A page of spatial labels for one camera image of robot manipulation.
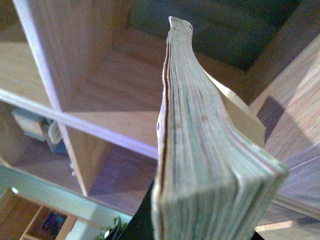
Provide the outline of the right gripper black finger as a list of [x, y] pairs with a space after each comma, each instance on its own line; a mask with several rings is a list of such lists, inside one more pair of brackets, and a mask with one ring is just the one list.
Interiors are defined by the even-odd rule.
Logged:
[[119, 240], [154, 240], [151, 218], [151, 195], [154, 181], [151, 182], [137, 212], [119, 236]]

